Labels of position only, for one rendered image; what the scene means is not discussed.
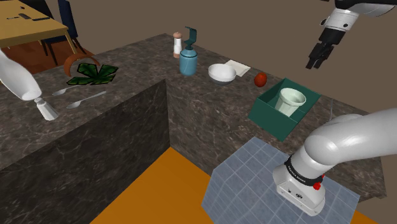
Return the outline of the wooden dining table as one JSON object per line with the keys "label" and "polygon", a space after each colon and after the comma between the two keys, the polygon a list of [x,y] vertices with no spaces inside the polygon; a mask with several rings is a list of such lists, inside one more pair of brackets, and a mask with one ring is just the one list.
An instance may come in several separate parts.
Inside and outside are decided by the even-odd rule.
{"label": "wooden dining table", "polygon": [[73,53],[77,54],[68,27],[52,18],[32,20],[42,17],[45,14],[19,0],[0,1],[0,48],[65,36]]}

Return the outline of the white bowl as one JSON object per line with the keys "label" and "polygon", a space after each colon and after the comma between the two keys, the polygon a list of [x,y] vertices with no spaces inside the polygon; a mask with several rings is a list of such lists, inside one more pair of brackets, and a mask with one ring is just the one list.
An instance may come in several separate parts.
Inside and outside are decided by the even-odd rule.
{"label": "white bowl", "polygon": [[210,79],[220,86],[230,84],[236,77],[235,69],[226,64],[213,64],[209,66],[208,74]]}

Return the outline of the white napkin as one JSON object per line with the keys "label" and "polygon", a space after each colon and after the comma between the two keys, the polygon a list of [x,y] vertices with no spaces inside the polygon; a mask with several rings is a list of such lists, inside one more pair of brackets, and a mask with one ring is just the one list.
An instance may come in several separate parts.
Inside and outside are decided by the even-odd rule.
{"label": "white napkin", "polygon": [[241,64],[240,62],[236,62],[234,60],[229,60],[225,64],[234,68],[236,71],[236,75],[239,77],[243,77],[250,70],[249,66]]}

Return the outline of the small silver spoon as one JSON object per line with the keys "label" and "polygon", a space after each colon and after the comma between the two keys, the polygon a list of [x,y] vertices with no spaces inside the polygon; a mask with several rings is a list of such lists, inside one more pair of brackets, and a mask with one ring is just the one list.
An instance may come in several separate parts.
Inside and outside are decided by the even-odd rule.
{"label": "small silver spoon", "polygon": [[68,89],[74,88],[74,87],[77,87],[77,85],[73,85],[73,86],[70,86],[70,87],[63,88],[63,89],[61,89],[61,90],[58,90],[58,91],[54,92],[52,95],[53,95],[53,96],[62,95],[62,94],[64,94]]}

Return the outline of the large silver spoon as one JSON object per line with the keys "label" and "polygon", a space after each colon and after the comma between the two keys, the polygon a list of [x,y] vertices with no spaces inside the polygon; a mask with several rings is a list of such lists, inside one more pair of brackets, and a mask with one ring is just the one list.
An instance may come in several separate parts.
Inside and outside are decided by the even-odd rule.
{"label": "large silver spoon", "polygon": [[92,98],[94,98],[94,97],[98,97],[98,96],[104,95],[105,93],[106,93],[106,91],[102,91],[102,92],[99,92],[98,94],[92,95],[92,96],[90,96],[90,97],[86,97],[86,98],[84,98],[84,99],[82,99],[82,100],[79,100],[79,101],[76,101],[76,102],[71,103],[71,104],[68,105],[66,108],[67,108],[67,109],[74,109],[74,108],[77,108],[83,101],[86,101],[86,100],[92,99]]}

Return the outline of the red apple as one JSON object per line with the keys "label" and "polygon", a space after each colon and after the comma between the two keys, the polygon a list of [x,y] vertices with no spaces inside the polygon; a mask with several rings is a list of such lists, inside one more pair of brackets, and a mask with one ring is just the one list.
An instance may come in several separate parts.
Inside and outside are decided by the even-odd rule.
{"label": "red apple", "polygon": [[266,73],[258,73],[254,77],[254,84],[257,87],[264,87],[267,83],[267,74]]}

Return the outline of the green leafy plant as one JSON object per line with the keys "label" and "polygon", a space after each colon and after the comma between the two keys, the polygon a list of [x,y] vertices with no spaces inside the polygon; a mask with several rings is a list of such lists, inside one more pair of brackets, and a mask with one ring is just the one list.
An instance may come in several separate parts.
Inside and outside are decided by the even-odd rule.
{"label": "green leafy plant", "polygon": [[103,64],[98,70],[95,64],[81,63],[77,68],[77,72],[82,76],[71,78],[68,85],[102,85],[112,82],[116,76],[118,67]]}

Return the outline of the white grinder with wooden top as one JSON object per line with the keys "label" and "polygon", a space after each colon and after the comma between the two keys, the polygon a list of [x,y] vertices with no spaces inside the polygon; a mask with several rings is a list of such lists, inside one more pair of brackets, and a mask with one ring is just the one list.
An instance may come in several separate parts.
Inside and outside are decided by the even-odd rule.
{"label": "white grinder with wooden top", "polygon": [[175,32],[173,34],[173,37],[174,37],[173,56],[174,58],[178,59],[180,56],[180,52],[182,51],[182,43],[181,43],[182,34],[180,32]]}

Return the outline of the large white bottle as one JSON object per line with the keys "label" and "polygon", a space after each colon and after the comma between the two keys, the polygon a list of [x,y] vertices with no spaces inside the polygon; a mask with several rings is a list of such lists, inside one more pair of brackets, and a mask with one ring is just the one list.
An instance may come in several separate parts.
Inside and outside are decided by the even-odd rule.
{"label": "large white bottle", "polygon": [[2,50],[0,50],[0,80],[23,101],[31,101],[41,96],[41,89],[32,74],[18,62],[9,59]]}

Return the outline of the green open box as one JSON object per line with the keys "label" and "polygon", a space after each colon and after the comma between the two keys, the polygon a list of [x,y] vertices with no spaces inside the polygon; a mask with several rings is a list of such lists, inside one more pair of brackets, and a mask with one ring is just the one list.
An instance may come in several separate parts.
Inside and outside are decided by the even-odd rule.
{"label": "green open box", "polygon": [[[283,88],[293,88],[306,96],[306,103],[300,106],[291,116],[286,116],[275,109],[279,92]],[[321,94],[284,78],[256,98],[248,118],[283,142],[302,118],[310,111]]]}

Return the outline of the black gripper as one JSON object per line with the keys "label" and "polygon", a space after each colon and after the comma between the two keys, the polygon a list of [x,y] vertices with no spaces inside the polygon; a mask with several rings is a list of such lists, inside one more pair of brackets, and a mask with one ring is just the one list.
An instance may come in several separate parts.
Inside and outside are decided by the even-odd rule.
{"label": "black gripper", "polygon": [[312,69],[313,67],[319,69],[321,64],[328,59],[333,51],[333,45],[338,45],[343,37],[344,31],[324,28],[319,37],[321,43],[315,45],[309,54],[309,61],[305,67],[307,69]]}

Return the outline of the blue soap dispenser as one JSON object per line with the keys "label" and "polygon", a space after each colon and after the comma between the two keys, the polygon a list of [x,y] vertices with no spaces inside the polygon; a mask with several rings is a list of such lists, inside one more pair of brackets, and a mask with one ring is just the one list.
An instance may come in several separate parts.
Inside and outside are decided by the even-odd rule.
{"label": "blue soap dispenser", "polygon": [[197,52],[193,49],[193,44],[197,40],[197,30],[187,26],[186,28],[190,30],[190,35],[184,41],[186,46],[179,56],[179,71],[182,75],[192,76],[197,70]]}

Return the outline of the white salt shaker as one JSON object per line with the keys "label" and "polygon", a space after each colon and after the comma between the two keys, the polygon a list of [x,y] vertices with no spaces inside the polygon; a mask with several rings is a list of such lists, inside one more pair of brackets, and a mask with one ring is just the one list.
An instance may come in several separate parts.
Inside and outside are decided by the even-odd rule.
{"label": "white salt shaker", "polygon": [[45,120],[52,121],[58,118],[59,114],[55,109],[41,97],[36,98],[34,102]]}

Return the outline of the brown curved pot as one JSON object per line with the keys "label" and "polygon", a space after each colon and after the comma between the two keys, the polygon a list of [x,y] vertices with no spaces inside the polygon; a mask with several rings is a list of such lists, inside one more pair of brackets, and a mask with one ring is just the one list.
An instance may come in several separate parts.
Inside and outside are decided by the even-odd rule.
{"label": "brown curved pot", "polygon": [[67,76],[71,77],[71,66],[72,66],[72,64],[73,64],[75,61],[77,61],[77,60],[79,60],[79,59],[92,59],[93,62],[94,62],[97,66],[100,65],[100,63],[99,63],[95,58],[93,58],[92,56],[89,56],[89,55],[84,54],[84,53],[76,53],[76,54],[73,54],[73,55],[69,56],[69,57],[66,59],[66,61],[64,62],[64,72],[65,72],[65,74],[66,74]]}

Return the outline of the pale green cup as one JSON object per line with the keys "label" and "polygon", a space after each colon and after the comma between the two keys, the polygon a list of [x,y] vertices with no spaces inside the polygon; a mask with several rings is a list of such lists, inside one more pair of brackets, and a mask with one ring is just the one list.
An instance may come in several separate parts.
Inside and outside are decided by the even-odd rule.
{"label": "pale green cup", "polygon": [[300,106],[306,103],[306,97],[293,88],[283,88],[279,93],[275,109],[290,117]]}

